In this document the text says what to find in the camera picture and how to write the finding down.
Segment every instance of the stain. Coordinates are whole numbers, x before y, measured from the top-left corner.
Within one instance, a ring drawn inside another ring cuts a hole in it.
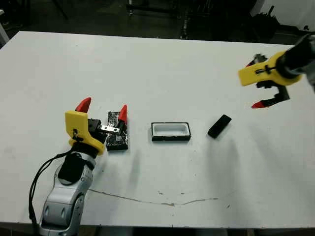
[[[167,205],[167,206],[170,206],[170,207],[174,207],[175,203],[161,203],[161,205]]]
[[[12,146],[7,146],[3,150],[3,154],[4,154],[5,157],[16,159],[16,156],[14,155],[14,152],[15,152],[15,148],[12,147]]]
[[[120,198],[120,199],[125,199],[125,200],[130,200],[130,201],[134,201],[134,202],[138,202],[138,203],[147,203],[147,204],[154,204],[154,205],[166,205],[166,206],[170,206],[170,207],[175,207],[175,206],[184,206],[184,205],[188,205],[191,203],[197,203],[197,202],[204,202],[204,201],[208,201],[208,200],[218,200],[218,198],[204,198],[204,199],[196,199],[196,200],[192,200],[186,203],[157,203],[157,202],[149,202],[149,201],[142,201],[139,199],[135,199],[135,198],[128,198],[128,197],[123,197],[123,196],[119,196],[116,194],[111,194],[111,193],[105,193],[105,192],[101,192],[101,191],[97,191],[94,189],[89,189],[91,192],[95,192],[95,193],[100,193],[106,196],[110,196],[110,197],[115,197],[115,198]]]

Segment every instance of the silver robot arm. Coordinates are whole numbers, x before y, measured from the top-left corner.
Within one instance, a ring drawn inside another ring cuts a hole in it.
[[[68,154],[54,175],[39,223],[43,236],[74,236],[81,222],[84,198],[93,181],[95,160],[82,152]]]

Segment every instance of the white table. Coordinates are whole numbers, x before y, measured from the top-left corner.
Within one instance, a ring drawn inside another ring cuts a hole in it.
[[[0,23],[0,43],[2,45],[6,44],[9,41],[9,37],[6,34],[4,28],[2,27],[2,24]]]
[[[19,32],[0,50],[0,222],[29,223],[39,166],[69,149],[64,112],[93,97],[89,117],[128,104],[130,148],[97,159],[82,224],[315,227],[315,96],[306,79],[291,100],[251,109],[275,89],[242,87],[254,54],[286,45]],[[216,139],[209,127],[232,122]],[[153,143],[151,122],[189,122],[187,143]],[[55,161],[41,176],[40,217]]]

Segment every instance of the crack line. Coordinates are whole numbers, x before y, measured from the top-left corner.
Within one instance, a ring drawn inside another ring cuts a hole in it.
[[[157,202],[142,201],[142,200],[135,199],[135,198],[123,197],[123,196],[119,196],[119,195],[116,195],[116,194],[111,194],[111,193],[105,193],[105,192],[97,191],[97,190],[94,190],[94,189],[89,189],[89,190],[91,192],[100,193],[100,194],[103,194],[103,195],[106,195],[106,196],[121,198],[121,199],[130,200],[130,201],[134,201],[134,202],[138,202],[138,203],[148,203],[148,204],[155,204],[155,205],[167,205],[167,206],[170,206],[170,207],[183,206],[183,205],[188,205],[188,204],[191,204],[191,203],[203,202],[203,201],[208,201],[208,200],[218,200],[218,198],[204,198],[204,199],[192,200],[192,201],[189,201],[189,202],[186,202],[186,203],[157,203]],[[235,190],[230,192],[229,194],[227,194],[226,197],[230,196],[234,192],[235,192]]]

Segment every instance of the white wall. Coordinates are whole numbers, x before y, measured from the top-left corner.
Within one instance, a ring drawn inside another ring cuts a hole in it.
[[[258,0],[252,14],[259,10],[267,13],[272,5],[275,8],[271,15],[275,15],[280,24],[300,30],[308,25],[311,31],[315,30],[315,0]]]

